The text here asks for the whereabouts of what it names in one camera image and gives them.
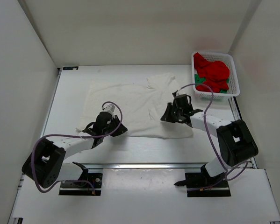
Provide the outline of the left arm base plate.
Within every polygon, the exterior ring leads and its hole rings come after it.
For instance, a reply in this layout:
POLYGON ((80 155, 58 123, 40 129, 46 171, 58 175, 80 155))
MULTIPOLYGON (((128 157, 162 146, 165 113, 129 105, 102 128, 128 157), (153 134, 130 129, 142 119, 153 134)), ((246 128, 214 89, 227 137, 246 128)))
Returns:
POLYGON ((60 196, 100 196, 103 170, 77 162, 64 163, 57 178, 60 196))

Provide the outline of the white t shirt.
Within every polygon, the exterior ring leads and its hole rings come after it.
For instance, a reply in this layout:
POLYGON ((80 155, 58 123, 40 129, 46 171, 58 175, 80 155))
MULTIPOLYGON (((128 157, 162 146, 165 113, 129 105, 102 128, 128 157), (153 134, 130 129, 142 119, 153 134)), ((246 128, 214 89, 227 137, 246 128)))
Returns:
POLYGON ((116 103, 123 114, 126 136, 162 139, 182 139, 193 135, 185 124, 162 122, 167 104, 173 101, 172 93, 179 83, 171 73, 147 78, 147 85, 92 81, 83 106, 77 132, 95 121, 106 101, 116 103))

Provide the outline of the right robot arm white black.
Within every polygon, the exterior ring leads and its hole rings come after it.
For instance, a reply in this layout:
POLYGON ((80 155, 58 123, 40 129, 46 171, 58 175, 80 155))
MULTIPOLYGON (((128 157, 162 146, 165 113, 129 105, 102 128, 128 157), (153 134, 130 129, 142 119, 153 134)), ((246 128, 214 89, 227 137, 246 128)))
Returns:
POLYGON ((258 154, 258 147, 243 120, 228 121, 207 115, 206 110, 193 108, 189 95, 175 92, 172 95, 173 102, 167 104, 161 121, 205 131, 211 145, 212 136, 218 140, 219 151, 214 150, 216 158, 201 167, 199 179, 204 186, 212 186, 229 170, 258 154))

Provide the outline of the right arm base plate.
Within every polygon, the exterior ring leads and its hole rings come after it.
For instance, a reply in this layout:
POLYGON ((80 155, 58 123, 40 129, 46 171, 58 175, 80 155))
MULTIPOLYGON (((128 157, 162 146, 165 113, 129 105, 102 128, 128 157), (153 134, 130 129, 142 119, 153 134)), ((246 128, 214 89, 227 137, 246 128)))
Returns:
POLYGON ((211 177, 206 165, 200 168, 200 172, 185 173, 185 179, 174 183, 176 187, 186 186, 187 197, 230 197, 231 192, 225 173, 211 177))

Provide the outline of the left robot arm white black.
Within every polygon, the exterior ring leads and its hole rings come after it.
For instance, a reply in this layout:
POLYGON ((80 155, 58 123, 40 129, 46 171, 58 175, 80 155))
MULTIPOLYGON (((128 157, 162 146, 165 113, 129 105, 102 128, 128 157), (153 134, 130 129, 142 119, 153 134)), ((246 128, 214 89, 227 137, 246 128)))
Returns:
POLYGON ((64 160, 85 150, 93 149, 107 136, 116 137, 127 132, 112 112, 100 112, 78 135, 59 135, 59 141, 45 135, 34 145, 32 153, 22 166, 22 172, 34 180, 42 193, 50 191, 58 182, 73 182, 78 187, 88 183, 86 168, 79 163, 64 164, 64 160))

